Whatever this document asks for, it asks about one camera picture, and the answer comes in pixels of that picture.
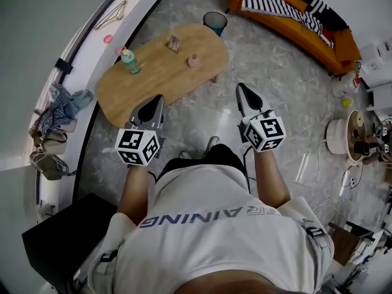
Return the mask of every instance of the small box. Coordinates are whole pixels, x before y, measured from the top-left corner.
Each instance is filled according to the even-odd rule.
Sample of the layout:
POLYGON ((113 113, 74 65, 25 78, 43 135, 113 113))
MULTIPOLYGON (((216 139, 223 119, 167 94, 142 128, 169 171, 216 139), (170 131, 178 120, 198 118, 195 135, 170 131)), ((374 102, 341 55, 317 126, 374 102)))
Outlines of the small box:
POLYGON ((120 129, 115 149, 125 164, 147 166, 160 146, 153 130, 120 129))
POLYGON ((245 137, 258 153, 276 149, 286 138, 282 118, 250 120, 245 130, 245 137))

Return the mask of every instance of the table leg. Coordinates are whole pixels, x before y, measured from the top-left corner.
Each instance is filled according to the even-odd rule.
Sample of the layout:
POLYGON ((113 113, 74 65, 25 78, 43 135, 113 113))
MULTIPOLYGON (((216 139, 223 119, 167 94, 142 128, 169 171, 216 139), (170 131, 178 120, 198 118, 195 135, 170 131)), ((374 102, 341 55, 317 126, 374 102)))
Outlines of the table leg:
POLYGON ((216 84, 219 81, 219 74, 213 77, 213 82, 216 84))

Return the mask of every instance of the plastic bottle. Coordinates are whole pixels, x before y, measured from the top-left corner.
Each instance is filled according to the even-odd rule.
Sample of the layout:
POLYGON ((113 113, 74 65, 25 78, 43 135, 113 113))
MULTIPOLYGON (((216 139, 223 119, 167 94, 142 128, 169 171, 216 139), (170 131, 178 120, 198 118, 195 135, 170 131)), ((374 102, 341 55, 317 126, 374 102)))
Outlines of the plastic bottle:
POLYGON ((135 54, 132 51, 123 49, 121 52, 121 61, 126 65, 128 71, 132 74, 140 73, 141 68, 136 60, 135 54))

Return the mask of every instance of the striped blanket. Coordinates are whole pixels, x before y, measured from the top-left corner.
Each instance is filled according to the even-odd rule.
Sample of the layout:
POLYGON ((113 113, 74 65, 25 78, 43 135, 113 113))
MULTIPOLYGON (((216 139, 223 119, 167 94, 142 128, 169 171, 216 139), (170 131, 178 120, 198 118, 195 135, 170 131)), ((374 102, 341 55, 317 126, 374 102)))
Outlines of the striped blanket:
POLYGON ((332 41, 323 38, 323 26, 318 19, 312 16, 312 12, 305 11, 305 13, 301 13, 283 0, 243 0, 241 10, 292 18, 302 23, 308 30, 318 34, 328 46, 334 48, 332 41))

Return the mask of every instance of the wooden coffee table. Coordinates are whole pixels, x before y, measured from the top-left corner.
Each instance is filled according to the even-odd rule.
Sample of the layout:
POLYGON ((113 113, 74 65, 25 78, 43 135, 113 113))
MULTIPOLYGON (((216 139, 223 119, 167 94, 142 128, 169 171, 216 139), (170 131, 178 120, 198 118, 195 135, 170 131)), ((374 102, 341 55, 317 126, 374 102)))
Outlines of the wooden coffee table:
POLYGON ((227 66, 228 51, 215 32, 201 24, 184 24, 154 39, 135 51, 141 65, 139 74, 131 74, 123 62, 109 68, 96 87, 96 96, 107 119, 124 127, 132 110, 156 94, 172 104, 189 91, 216 77, 227 66), (181 51, 166 47, 170 34, 181 39, 181 51), (200 66, 191 68, 187 58, 197 54, 200 66))

